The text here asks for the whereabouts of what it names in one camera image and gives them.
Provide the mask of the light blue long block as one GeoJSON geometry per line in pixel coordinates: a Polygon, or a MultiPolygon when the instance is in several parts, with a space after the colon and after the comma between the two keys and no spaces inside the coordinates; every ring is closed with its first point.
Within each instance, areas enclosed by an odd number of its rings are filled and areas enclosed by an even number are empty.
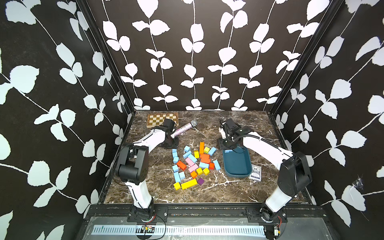
{"type": "Polygon", "coordinates": [[[178,157],[177,149],[172,149],[173,157],[178,157]]]}

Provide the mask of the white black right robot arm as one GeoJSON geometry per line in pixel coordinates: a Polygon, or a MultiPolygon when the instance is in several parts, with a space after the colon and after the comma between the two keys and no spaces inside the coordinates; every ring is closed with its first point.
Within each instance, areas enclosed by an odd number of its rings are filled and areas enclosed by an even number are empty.
{"type": "Polygon", "coordinates": [[[220,120],[218,139],[220,149],[234,150],[243,147],[268,160],[279,170],[278,186],[263,202],[259,213],[266,223],[273,222],[278,212],[312,181],[306,155],[285,150],[259,135],[248,126],[236,124],[232,119],[220,120]]]}

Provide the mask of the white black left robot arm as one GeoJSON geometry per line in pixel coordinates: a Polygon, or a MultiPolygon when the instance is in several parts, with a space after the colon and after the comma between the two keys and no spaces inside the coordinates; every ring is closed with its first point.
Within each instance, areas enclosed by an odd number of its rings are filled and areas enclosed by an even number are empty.
{"type": "Polygon", "coordinates": [[[154,199],[150,195],[146,177],[149,172],[149,154],[156,147],[166,149],[176,148],[179,144],[178,138],[173,138],[175,127],[160,125],[154,127],[150,132],[120,150],[118,157],[116,175],[128,187],[133,198],[132,210],[139,215],[143,221],[148,222],[155,217],[154,199]]]}

